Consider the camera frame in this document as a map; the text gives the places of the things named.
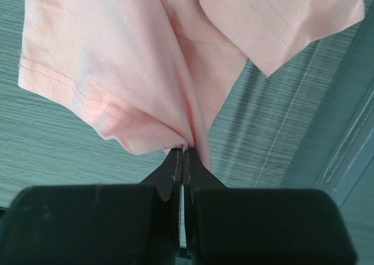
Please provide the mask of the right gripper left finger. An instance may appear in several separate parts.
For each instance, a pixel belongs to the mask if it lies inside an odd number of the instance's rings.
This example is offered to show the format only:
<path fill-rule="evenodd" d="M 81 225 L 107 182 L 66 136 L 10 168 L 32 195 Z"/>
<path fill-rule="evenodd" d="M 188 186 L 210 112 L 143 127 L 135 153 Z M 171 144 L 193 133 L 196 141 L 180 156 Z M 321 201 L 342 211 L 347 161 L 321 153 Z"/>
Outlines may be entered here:
<path fill-rule="evenodd" d="M 2 264 L 174 264 L 182 152 L 138 184 L 33 186 L 1 220 Z"/>

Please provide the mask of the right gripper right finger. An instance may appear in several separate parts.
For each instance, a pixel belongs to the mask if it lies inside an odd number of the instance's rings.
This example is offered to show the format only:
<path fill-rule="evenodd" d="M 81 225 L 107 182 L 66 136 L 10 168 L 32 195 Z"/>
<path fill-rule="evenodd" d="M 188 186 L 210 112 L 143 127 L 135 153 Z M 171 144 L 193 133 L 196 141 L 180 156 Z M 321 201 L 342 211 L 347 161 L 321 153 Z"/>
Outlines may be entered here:
<path fill-rule="evenodd" d="M 183 156 L 186 250 L 193 264 L 356 264 L 331 197 L 314 189 L 229 188 Z"/>

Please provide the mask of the salmon pink t-shirt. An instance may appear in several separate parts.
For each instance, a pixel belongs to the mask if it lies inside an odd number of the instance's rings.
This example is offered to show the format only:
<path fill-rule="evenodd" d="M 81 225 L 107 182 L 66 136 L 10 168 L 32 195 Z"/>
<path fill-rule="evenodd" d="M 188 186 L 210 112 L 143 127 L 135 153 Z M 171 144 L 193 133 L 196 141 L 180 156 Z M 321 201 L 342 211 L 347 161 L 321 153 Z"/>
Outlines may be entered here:
<path fill-rule="evenodd" d="M 266 76 L 364 0 L 25 0 L 18 84 L 144 154 L 194 147 L 247 61 Z"/>

